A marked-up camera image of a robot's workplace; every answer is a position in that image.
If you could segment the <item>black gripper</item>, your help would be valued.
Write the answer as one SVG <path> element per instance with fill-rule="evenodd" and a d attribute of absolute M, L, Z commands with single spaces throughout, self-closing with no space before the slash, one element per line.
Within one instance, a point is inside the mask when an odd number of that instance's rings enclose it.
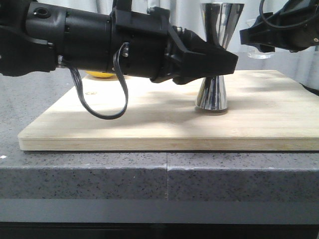
<path fill-rule="evenodd" d="M 172 26 L 167 9 L 154 7 L 143 14 L 132 11 L 132 1 L 115 0 L 110 16 L 111 48 L 127 44 L 122 52 L 124 74 L 149 78 L 153 83 L 173 79 L 177 85 L 185 85 L 234 73 L 237 55 L 191 30 Z"/>
<path fill-rule="evenodd" d="M 251 27 L 240 30 L 241 44 L 263 53 L 275 52 L 275 48 L 297 52 L 319 44 L 317 0 L 290 0 L 269 22 L 276 27 L 269 27 L 259 15 Z"/>

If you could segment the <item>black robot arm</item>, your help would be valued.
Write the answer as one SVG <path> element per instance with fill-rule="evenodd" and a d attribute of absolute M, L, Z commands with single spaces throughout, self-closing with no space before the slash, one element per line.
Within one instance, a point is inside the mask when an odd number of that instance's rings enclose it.
<path fill-rule="evenodd" d="M 132 11 L 129 0 L 116 0 L 109 15 L 35 0 L 0 3 L 0 72 L 23 76 L 50 72 L 62 56 L 83 70 L 111 72 L 113 56 L 123 43 L 125 75 L 169 79 L 178 85 L 215 75 L 232 74 L 238 57 L 217 41 L 208 43 L 169 22 L 170 12 L 155 7 L 149 14 Z"/>

